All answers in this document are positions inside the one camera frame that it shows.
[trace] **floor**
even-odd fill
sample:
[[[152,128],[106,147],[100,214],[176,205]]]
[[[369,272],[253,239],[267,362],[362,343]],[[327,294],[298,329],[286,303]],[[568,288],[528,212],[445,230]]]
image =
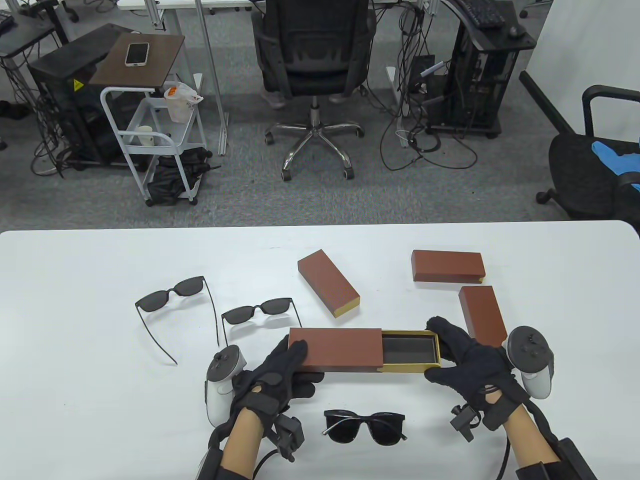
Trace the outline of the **floor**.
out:
[[[518,10],[524,3],[515,1]],[[146,18],[117,8],[97,13],[94,6],[77,7],[81,17],[75,26],[78,33],[105,22],[151,31]],[[393,65],[398,51],[399,12],[395,10],[387,13],[378,28],[369,74],[371,88],[388,103],[391,95],[383,67]],[[522,21],[532,35],[539,35],[547,11],[546,7],[532,9],[529,18]],[[188,36],[192,62],[202,65],[204,48],[195,12],[181,12],[180,21]],[[280,164],[295,139],[277,136],[275,145],[267,147],[262,131],[270,122],[304,119],[308,99],[296,99],[279,112],[266,107],[258,93],[261,76],[248,12],[218,12],[207,17],[207,24],[223,104],[231,120],[227,155],[212,159],[222,168],[205,176],[198,205],[184,202],[149,208],[128,170],[92,168],[67,170],[64,179],[37,177],[29,171],[33,149],[40,141],[33,117],[19,122],[0,119],[0,135],[9,143],[0,152],[0,232],[566,218],[557,207],[534,201],[537,191],[551,185],[547,151],[556,132],[517,79],[530,54],[520,56],[504,97],[502,135],[496,140],[467,137],[467,143],[479,155],[473,168],[452,171],[421,161],[400,172],[387,171],[379,148],[388,118],[356,95],[342,106],[321,100],[325,121],[352,119],[366,129],[363,139],[355,135],[337,138],[351,155],[355,180],[345,181],[340,161],[322,144],[312,142],[296,158],[293,180],[283,183]],[[429,48],[438,60],[448,60],[457,28],[457,19],[441,5],[428,37]],[[42,53],[53,47],[51,42],[43,42]],[[1,77],[0,98],[10,99],[11,90],[5,76]],[[207,137],[215,150],[219,123],[212,99],[205,99],[202,111]],[[389,164],[400,165],[412,158],[413,151],[400,148],[393,134],[387,135],[382,147]],[[471,161],[472,155],[453,139],[444,138],[442,149],[429,158],[459,166]]]

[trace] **black sunglasses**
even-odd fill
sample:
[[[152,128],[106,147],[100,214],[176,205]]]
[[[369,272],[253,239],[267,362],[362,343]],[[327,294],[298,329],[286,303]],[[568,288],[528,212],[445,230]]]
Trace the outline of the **black sunglasses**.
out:
[[[254,307],[238,307],[223,313],[222,315],[220,315],[220,317],[222,318],[222,332],[225,334],[225,344],[227,346],[229,345],[229,342],[227,340],[227,331],[225,330],[225,320],[231,325],[238,325],[240,323],[249,321],[253,317],[256,308],[261,309],[263,313],[267,315],[280,315],[286,312],[291,305],[293,305],[293,309],[296,312],[298,324],[300,325],[300,328],[302,328],[300,316],[298,315],[298,309],[296,309],[296,304],[293,303],[292,298],[274,298],[273,300],[265,301],[261,305],[256,305]],[[220,346],[220,336],[218,335],[217,322],[218,319],[216,318],[216,336],[218,338],[218,346]]]
[[[334,442],[348,444],[358,435],[360,425],[365,422],[373,440],[385,447],[395,445],[406,437],[402,433],[404,415],[400,413],[378,412],[368,417],[363,417],[349,410],[325,410],[326,430],[323,435],[328,435]]]
[[[209,293],[209,298],[211,299],[211,305],[213,305],[213,315],[216,318],[216,334],[217,332],[217,322],[218,315],[216,313],[216,305],[213,303],[213,297],[211,296],[211,291],[209,290],[209,286],[207,285],[207,281],[203,276],[194,276],[193,278],[188,278],[187,280],[181,281],[179,284],[176,284],[175,287],[168,290],[158,290],[157,292],[150,293],[147,296],[142,297],[140,300],[136,302],[136,311],[142,320],[142,325],[147,329],[148,334],[151,336],[151,339],[158,345],[160,350],[162,350],[166,356],[171,358],[173,362],[177,365],[178,362],[175,361],[174,357],[169,355],[169,352],[162,348],[162,345],[158,343],[158,341],[154,338],[149,330],[147,324],[145,323],[145,319],[142,318],[142,314],[140,313],[140,309],[145,312],[155,312],[156,310],[160,310],[163,306],[167,304],[169,301],[169,292],[175,292],[177,295],[181,297],[190,297],[195,295],[196,293],[202,292],[202,286],[207,288],[207,292]]]

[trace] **white metal cart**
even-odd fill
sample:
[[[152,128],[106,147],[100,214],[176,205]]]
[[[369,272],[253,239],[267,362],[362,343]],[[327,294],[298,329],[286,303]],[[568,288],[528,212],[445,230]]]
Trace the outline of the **white metal cart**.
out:
[[[173,83],[165,84],[165,88],[170,88],[171,86],[173,86]],[[153,199],[149,195],[147,186],[154,178],[154,173],[158,165],[158,158],[160,156],[173,156],[175,158],[176,165],[178,166],[178,170],[180,171],[180,177],[182,178],[185,189],[185,192],[181,193],[179,198],[188,198],[191,205],[196,205],[198,203],[198,198],[196,198],[196,196],[198,194],[198,188],[200,187],[202,176],[198,178],[193,188],[190,188],[189,182],[184,173],[182,161],[180,161],[180,155],[182,155],[185,150],[191,150],[192,148],[202,147],[207,150],[207,140],[205,139],[204,130],[202,129],[202,121],[200,119],[198,106],[195,105],[193,107],[188,122],[178,124],[173,122],[169,117],[166,100],[164,98],[156,98],[149,95],[154,91],[155,90],[153,88],[109,86],[100,94],[100,102],[102,103],[102,108],[104,108],[104,112],[109,119],[109,123],[111,124],[113,133],[118,140],[118,144],[122,149],[122,154],[131,169],[131,173],[133,173],[133,177],[140,189],[140,193],[145,199],[145,203],[149,207],[154,204]],[[120,130],[118,128],[111,110],[109,109],[107,99],[108,95],[112,92],[143,92],[145,94],[145,98],[140,102],[140,105],[138,105],[138,108],[133,114],[126,130]],[[199,143],[193,143],[189,140],[194,123],[198,124],[198,132],[200,134]],[[141,125],[153,125],[154,131],[137,131],[138,127]],[[142,136],[153,137],[155,145],[151,147],[142,145],[140,141],[140,137]],[[152,155],[152,159],[149,162],[149,168],[147,168],[142,180],[140,180],[140,174],[131,160],[131,155],[136,154]],[[207,150],[207,157],[210,158],[211,156],[212,153]]]

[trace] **white smartphone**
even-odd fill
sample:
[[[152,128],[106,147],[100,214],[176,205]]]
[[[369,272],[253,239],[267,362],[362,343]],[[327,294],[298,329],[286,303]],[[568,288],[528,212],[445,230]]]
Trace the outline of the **white smartphone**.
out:
[[[143,44],[129,44],[124,64],[126,67],[143,67],[147,64],[148,57],[149,42],[145,42]]]

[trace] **glove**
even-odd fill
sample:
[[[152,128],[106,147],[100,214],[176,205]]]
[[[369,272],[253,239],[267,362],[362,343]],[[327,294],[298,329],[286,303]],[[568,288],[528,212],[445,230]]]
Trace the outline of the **glove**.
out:
[[[451,368],[427,370],[424,373],[427,380],[453,388],[479,412],[493,407],[485,399],[486,388],[490,385],[502,390],[503,395],[517,404],[528,400],[529,396],[511,373],[513,366],[504,348],[480,345],[467,332],[442,317],[429,319],[427,330],[438,334],[440,356],[456,364]]]
[[[231,418],[234,421],[246,407],[258,415],[267,431],[275,418],[289,408],[292,398],[314,395],[314,383],[322,381],[324,373],[296,372],[307,357],[307,342],[294,342],[287,349],[288,344],[289,336],[286,335],[256,370],[245,370],[233,378]],[[252,392],[257,386],[260,386],[260,392]]]

